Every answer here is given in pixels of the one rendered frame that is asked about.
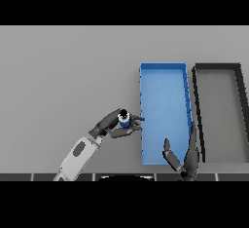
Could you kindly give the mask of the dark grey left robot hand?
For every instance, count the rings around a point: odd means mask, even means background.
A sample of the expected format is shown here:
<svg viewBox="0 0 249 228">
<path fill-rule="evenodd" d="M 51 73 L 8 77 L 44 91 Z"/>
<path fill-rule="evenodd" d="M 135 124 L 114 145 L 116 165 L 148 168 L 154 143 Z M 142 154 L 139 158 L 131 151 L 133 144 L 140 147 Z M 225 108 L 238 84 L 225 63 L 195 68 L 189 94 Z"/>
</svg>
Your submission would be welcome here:
<svg viewBox="0 0 249 228">
<path fill-rule="evenodd" d="M 89 131 L 89 134 L 94 138 L 106 136 L 107 134 L 112 138 L 119 138 L 140 131 L 141 126 L 139 125 L 139 121 L 145 121 L 145 118 L 133 115 L 129 112 L 130 125 L 127 128 L 122 128 L 118 119 L 118 114 L 121 110 L 122 108 L 118 108 L 106 115 Z"/>
</svg>

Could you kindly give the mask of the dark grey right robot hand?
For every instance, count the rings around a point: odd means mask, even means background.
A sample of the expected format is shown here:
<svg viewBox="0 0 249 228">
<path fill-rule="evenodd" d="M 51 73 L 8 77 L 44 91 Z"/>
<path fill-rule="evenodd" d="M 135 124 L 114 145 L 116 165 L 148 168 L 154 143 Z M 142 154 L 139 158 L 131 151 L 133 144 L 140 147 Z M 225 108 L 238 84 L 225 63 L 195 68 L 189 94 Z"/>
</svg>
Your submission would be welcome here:
<svg viewBox="0 0 249 228">
<path fill-rule="evenodd" d="M 175 171 L 180 172 L 183 181 L 195 181 L 199 165 L 199 151 L 196 147 L 196 123 L 191 123 L 189 147 L 183 164 L 170 150 L 170 142 L 167 138 L 164 140 L 162 156 Z"/>
</svg>

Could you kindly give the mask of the blue pipe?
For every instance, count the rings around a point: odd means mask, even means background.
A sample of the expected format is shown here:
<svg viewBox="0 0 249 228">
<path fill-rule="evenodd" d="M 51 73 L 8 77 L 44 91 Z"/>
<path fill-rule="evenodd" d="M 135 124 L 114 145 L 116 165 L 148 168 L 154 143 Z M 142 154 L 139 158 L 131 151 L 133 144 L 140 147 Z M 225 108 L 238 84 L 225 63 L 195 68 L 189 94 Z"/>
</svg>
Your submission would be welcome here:
<svg viewBox="0 0 249 228">
<path fill-rule="evenodd" d="M 127 128 L 130 125 L 130 116 L 127 110 L 122 109 L 120 113 L 118 114 L 118 119 L 119 119 L 120 126 L 122 128 Z"/>
</svg>

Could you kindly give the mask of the blue bin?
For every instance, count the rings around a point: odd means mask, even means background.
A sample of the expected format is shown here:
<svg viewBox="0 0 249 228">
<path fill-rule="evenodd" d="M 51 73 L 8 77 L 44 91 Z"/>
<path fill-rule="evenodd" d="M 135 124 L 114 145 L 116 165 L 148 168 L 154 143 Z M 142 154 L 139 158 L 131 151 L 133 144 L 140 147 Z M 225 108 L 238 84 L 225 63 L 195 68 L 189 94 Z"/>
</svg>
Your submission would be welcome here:
<svg viewBox="0 0 249 228">
<path fill-rule="evenodd" d="M 189 147 L 193 121 L 189 76 L 185 62 L 141 62 L 140 115 L 142 164 L 166 165 L 164 140 L 180 162 Z"/>
</svg>

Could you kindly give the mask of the dark grey bin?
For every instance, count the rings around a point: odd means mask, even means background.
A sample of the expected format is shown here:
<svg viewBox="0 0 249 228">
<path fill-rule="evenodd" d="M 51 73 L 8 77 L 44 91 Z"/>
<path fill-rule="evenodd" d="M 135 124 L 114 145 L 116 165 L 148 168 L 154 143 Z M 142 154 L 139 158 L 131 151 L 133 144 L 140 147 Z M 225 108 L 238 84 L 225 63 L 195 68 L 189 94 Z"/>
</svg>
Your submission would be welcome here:
<svg viewBox="0 0 249 228">
<path fill-rule="evenodd" d="M 249 163 L 249 104 L 240 63 L 192 69 L 203 163 Z"/>
</svg>

